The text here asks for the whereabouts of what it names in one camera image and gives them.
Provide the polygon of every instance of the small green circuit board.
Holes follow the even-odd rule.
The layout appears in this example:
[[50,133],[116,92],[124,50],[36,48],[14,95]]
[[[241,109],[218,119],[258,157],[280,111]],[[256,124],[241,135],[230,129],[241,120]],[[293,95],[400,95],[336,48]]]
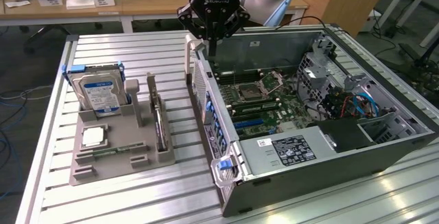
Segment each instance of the small green circuit board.
[[[266,90],[273,89],[268,95],[257,89],[261,81]],[[288,81],[281,80],[280,86],[274,77],[265,76],[261,81],[218,86],[225,104],[230,105],[234,111],[238,108],[249,110],[257,106],[256,103],[265,102],[261,106],[269,104],[266,110],[254,109],[249,114],[232,113],[229,110],[233,123],[262,120],[262,124],[236,129],[240,139],[281,133],[289,129],[302,129],[312,122],[312,117],[288,86]]]

